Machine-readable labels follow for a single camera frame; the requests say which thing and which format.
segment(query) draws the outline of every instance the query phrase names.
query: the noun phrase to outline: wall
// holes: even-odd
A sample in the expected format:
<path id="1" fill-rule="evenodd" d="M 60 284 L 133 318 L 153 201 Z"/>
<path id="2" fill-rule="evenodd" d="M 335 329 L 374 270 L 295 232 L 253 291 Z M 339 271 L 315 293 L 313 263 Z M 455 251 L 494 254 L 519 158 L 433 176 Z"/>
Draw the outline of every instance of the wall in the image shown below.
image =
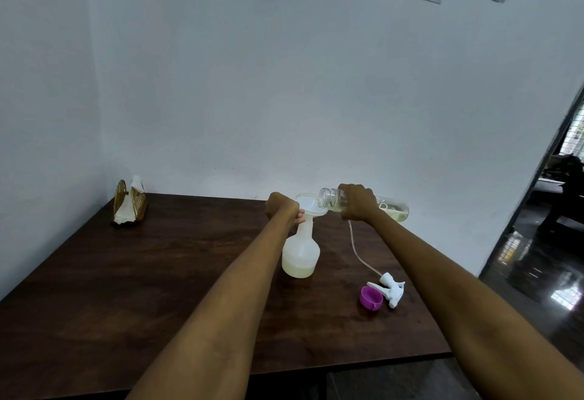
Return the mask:
<path id="1" fill-rule="evenodd" d="M 103 205 L 87 0 L 0 0 L 0 298 Z"/>
<path id="2" fill-rule="evenodd" d="M 89 0 L 107 182 L 363 182 L 478 274 L 584 81 L 584 0 Z"/>

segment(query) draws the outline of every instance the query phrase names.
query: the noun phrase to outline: right arm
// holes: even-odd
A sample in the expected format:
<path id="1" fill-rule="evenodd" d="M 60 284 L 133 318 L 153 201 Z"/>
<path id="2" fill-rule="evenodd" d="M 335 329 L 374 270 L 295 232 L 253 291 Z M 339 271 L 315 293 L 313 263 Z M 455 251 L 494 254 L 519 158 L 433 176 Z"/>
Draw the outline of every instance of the right arm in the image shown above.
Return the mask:
<path id="1" fill-rule="evenodd" d="M 499 295 L 387 216 L 370 189 L 339 188 L 343 219 L 365 221 L 381 236 L 482 398 L 584 398 L 584 375 Z"/>

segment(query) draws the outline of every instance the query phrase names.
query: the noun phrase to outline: shiny floor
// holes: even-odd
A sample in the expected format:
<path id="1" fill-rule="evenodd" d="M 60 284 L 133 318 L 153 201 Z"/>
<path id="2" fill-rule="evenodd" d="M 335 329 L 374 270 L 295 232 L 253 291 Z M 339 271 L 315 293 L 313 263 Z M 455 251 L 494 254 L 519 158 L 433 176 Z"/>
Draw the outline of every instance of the shiny floor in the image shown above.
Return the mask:
<path id="1" fill-rule="evenodd" d="M 538 228 L 550 205 L 535 195 L 487 264 L 481 279 L 584 371 L 584 226 L 559 219 Z M 284 399 L 317 399 L 313 381 L 270 386 L 251 380 L 248 400 L 272 391 Z M 333 371 L 329 400 L 470 400 L 480 397 L 456 359 Z"/>

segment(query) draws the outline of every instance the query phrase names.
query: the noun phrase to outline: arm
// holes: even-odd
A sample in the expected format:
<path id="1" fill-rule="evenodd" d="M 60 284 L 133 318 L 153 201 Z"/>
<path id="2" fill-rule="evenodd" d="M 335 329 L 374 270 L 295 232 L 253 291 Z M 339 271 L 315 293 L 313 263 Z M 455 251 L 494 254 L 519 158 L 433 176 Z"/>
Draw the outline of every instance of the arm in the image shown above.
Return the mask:
<path id="1" fill-rule="evenodd" d="M 223 272 L 127 400 L 244 398 L 274 269 L 295 218 L 304 221 L 303 212 L 288 197 L 270 196 L 271 220 Z"/>
<path id="2" fill-rule="evenodd" d="M 370 189 L 339 188 L 347 195 L 343 218 L 375 228 L 483 399 L 582 399 L 584 375 L 503 299 L 387 216 Z"/>

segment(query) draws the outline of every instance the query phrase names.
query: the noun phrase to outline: wooden tabletop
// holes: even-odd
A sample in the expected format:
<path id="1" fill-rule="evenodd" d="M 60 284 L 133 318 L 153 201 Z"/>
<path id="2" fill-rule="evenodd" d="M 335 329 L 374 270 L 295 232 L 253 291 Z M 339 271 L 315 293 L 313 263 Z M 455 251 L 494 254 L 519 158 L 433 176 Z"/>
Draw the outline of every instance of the wooden tabletop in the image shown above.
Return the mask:
<path id="1" fill-rule="evenodd" d="M 131 388 L 266 224 L 262 201 L 162 194 L 148 201 L 132 228 L 113 227 L 106 205 L 0 302 L 3 399 Z M 372 313 L 359 304 L 361 287 L 378 276 L 354 256 L 338 214 L 317 218 L 314 274 L 296 279 L 276 268 L 253 374 L 449 351 L 374 230 L 359 222 L 353 230 L 365 261 L 406 281 L 398 307 L 384 302 Z"/>

